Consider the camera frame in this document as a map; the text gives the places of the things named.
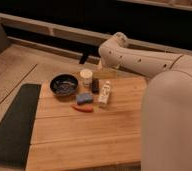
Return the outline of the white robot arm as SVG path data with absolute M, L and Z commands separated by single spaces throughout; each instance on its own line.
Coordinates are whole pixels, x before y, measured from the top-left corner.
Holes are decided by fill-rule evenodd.
M 121 32 L 99 55 L 103 66 L 150 79 L 141 107 L 142 171 L 192 171 L 192 56 L 130 49 Z

